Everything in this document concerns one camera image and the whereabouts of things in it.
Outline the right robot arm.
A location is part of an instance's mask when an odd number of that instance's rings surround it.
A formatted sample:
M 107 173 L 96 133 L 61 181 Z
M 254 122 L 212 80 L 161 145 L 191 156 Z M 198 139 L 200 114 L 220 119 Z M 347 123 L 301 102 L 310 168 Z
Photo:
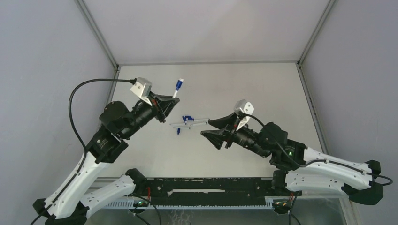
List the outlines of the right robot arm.
M 273 172 L 271 188 L 277 195 L 298 192 L 334 193 L 345 195 L 362 205 L 376 205 L 383 198 L 384 185 L 378 161 L 351 162 L 314 150 L 288 138 L 288 133 L 273 122 L 261 123 L 254 131 L 243 120 L 247 114 L 232 113 L 210 120 L 211 130 L 201 131 L 217 149 L 237 144 L 268 158 Z

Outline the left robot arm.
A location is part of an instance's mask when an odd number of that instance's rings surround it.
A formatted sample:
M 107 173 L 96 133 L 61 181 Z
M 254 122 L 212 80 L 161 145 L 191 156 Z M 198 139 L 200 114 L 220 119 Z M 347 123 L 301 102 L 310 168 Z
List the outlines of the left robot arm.
M 37 199 L 33 208 L 47 225 L 82 225 L 99 209 L 129 194 L 142 195 L 146 177 L 136 168 L 116 181 L 88 193 L 101 171 L 127 149 L 127 141 L 150 120 L 165 122 L 179 98 L 150 93 L 149 102 L 139 100 L 129 110 L 121 101 L 109 103 L 99 119 L 101 126 L 84 149 L 74 171 L 48 198 Z

